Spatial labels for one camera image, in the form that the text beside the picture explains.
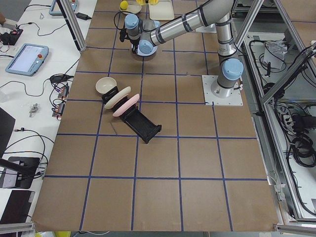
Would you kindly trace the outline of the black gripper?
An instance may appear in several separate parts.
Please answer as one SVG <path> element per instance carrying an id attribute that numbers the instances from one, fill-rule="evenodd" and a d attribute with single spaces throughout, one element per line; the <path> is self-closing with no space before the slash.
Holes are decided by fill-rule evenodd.
<path id="1" fill-rule="evenodd" d="M 137 44 L 132 44 L 131 45 L 131 50 L 133 54 L 138 54 L 138 45 Z"/>

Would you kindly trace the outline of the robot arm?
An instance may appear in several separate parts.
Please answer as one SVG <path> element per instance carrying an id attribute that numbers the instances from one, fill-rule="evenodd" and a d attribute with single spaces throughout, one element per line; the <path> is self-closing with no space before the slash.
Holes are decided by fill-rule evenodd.
<path id="1" fill-rule="evenodd" d="M 158 82 L 157 85 L 162 85 L 163 82 L 166 82 L 168 86 L 171 86 L 171 79 L 176 77 L 178 83 L 178 89 L 180 91 L 185 91 L 185 89 L 192 88 L 197 86 L 198 89 L 202 89 L 202 80 L 200 75 L 193 75 L 189 69 L 185 72 L 185 67 L 188 66 L 198 66 L 201 67 L 201 72 L 206 73 L 205 66 L 199 62 L 201 59 L 202 53 L 206 52 L 207 56 L 210 56 L 211 59 L 215 59 L 215 56 L 211 51 L 208 51 L 210 48 L 206 46 L 205 49 L 202 49 L 203 43 L 206 40 L 210 39 L 211 42 L 215 43 L 215 36 L 203 37 L 201 33 L 192 31 L 182 34 L 178 39 L 167 40 L 165 44 L 152 45 L 145 40 L 145 44 L 149 45 L 150 53 L 143 53 L 140 51 L 142 40 L 140 32 L 141 24 L 149 23 L 151 28 L 155 29 L 157 21 L 141 19 L 136 16 L 132 19 L 132 26 L 134 27 L 132 31 L 138 33 L 138 38 L 134 39 L 135 36 L 130 36 L 128 24 L 124 23 L 123 29 L 120 31 L 120 40 L 124 40 L 124 45 L 130 45 L 133 47 L 133 42 L 136 42 L 137 52 L 131 57 L 136 61 L 141 63 L 149 63 L 144 65 L 146 69 L 141 70 L 140 73 L 136 75 L 127 74 L 118 76 L 118 86 L 124 88 L 126 86 L 131 86 L 131 91 L 139 93 L 141 91 L 141 81 L 142 79 L 148 79 L 153 82 L 153 85 L 156 85 L 156 79 L 161 79 L 162 81 Z"/>

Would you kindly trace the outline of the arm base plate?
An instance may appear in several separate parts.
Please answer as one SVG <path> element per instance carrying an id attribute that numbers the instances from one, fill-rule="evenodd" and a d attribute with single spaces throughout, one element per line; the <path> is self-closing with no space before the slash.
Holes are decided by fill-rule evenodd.
<path id="1" fill-rule="evenodd" d="M 207 106 L 243 106 L 241 91 L 236 82 L 232 88 L 222 88 L 217 75 L 202 75 L 204 104 Z"/>

